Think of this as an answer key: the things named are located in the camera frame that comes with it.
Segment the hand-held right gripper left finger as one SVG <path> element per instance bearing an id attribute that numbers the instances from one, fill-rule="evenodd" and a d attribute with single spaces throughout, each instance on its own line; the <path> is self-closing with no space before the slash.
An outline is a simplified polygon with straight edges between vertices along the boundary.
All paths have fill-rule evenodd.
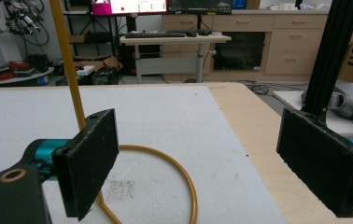
<path id="1" fill-rule="evenodd" d="M 68 217 L 89 213 L 118 154 L 114 108 L 88 116 L 86 127 L 51 153 Z"/>

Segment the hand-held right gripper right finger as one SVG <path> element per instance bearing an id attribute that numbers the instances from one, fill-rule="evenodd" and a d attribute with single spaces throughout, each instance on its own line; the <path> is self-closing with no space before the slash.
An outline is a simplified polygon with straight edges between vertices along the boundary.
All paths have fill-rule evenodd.
<path id="1" fill-rule="evenodd" d="M 276 152 L 337 217 L 353 217 L 353 143 L 299 110 L 284 109 Z"/>

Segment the grey plastic shell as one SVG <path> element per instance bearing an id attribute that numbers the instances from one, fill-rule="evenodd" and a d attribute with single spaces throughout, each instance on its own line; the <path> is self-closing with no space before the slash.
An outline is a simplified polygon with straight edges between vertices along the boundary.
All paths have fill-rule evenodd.
<path id="1" fill-rule="evenodd" d="M 328 108 L 341 118 L 353 118 L 353 82 L 336 82 Z"/>

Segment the white foam mat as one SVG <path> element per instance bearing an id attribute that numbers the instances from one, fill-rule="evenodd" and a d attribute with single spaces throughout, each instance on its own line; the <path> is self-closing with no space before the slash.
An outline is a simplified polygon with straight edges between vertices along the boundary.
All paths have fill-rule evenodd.
<path id="1" fill-rule="evenodd" d="M 219 104 L 203 86 L 83 87 L 86 114 L 113 108 L 122 146 L 155 148 L 187 171 L 197 224 L 286 224 Z M 78 125 L 67 88 L 0 89 L 0 172 L 36 139 L 69 139 Z M 122 150 L 103 187 L 121 224 L 188 224 L 190 191 L 161 158 Z"/>

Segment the round white side table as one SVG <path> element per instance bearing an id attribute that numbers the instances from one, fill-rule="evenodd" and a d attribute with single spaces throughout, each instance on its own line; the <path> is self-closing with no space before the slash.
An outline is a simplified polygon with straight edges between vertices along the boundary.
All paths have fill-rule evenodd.
<path id="1" fill-rule="evenodd" d="M 13 77 L 0 80 L 0 86 L 20 86 L 21 84 L 46 85 L 49 82 L 49 75 L 54 72 L 53 67 L 49 67 L 44 73 L 32 74 L 30 77 Z"/>

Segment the black computer tower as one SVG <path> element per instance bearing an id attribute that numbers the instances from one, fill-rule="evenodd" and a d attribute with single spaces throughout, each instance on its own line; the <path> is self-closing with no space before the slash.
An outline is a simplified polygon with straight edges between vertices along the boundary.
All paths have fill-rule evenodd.
<path id="1" fill-rule="evenodd" d="M 159 58 L 161 48 L 159 45 L 142 45 L 138 47 L 140 58 Z M 121 72 L 125 76 L 135 76 L 135 50 L 134 46 L 126 46 L 121 44 L 119 47 L 119 62 L 122 64 Z"/>

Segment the light wooden drawer cabinet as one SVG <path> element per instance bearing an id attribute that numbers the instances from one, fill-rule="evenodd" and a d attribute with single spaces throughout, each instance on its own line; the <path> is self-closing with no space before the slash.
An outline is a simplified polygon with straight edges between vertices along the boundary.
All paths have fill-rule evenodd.
<path id="1" fill-rule="evenodd" d="M 205 16 L 202 27 L 232 39 L 205 44 L 205 81 L 306 81 L 328 17 L 326 11 L 239 10 Z"/>

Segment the black metal shelf rack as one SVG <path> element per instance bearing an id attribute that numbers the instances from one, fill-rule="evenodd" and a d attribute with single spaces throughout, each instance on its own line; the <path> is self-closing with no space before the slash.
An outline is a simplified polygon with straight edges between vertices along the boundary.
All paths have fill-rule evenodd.
<path id="1" fill-rule="evenodd" d="M 116 56 L 115 19 L 96 16 L 92 0 L 62 0 L 69 45 L 75 61 L 99 61 Z"/>

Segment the black keyboard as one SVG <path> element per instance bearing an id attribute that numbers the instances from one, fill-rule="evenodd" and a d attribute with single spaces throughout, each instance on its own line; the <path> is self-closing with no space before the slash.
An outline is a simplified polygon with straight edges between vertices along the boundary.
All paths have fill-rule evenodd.
<path id="1" fill-rule="evenodd" d="M 168 38 L 168 37 L 185 37 L 182 33 L 129 33 L 125 38 Z"/>

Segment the light wooden standing desk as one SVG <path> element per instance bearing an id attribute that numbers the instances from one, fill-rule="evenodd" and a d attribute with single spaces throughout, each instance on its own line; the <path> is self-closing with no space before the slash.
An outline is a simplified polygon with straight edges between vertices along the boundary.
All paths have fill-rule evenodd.
<path id="1" fill-rule="evenodd" d="M 196 73 L 195 81 L 203 82 L 204 44 L 226 43 L 231 38 L 226 35 L 197 35 L 196 37 L 157 37 L 120 39 L 121 44 L 134 47 L 136 80 L 141 82 L 143 75 Z M 198 51 L 195 57 L 147 58 L 142 59 L 139 50 L 143 45 L 188 45 L 196 44 Z"/>

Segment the monitor with pink screen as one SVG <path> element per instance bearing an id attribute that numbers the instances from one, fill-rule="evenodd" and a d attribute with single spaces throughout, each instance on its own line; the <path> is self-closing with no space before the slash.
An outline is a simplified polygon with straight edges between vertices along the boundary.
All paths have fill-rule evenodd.
<path id="1" fill-rule="evenodd" d="M 92 0 L 96 16 L 157 14 L 167 12 L 167 0 Z"/>

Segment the dark monitor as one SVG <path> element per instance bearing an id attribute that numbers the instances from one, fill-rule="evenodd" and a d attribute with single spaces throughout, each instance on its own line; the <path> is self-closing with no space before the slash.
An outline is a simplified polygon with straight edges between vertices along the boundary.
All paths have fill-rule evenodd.
<path id="1" fill-rule="evenodd" d="M 172 14 L 231 14 L 232 9 L 233 0 L 167 0 L 167 10 Z"/>

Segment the black aluminium profile post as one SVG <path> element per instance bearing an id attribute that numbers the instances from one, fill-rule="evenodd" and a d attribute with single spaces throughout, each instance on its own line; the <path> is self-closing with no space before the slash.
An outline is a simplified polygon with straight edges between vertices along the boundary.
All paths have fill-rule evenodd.
<path id="1" fill-rule="evenodd" d="M 332 91 L 353 34 L 353 0 L 332 0 L 302 111 L 320 117 Z"/>

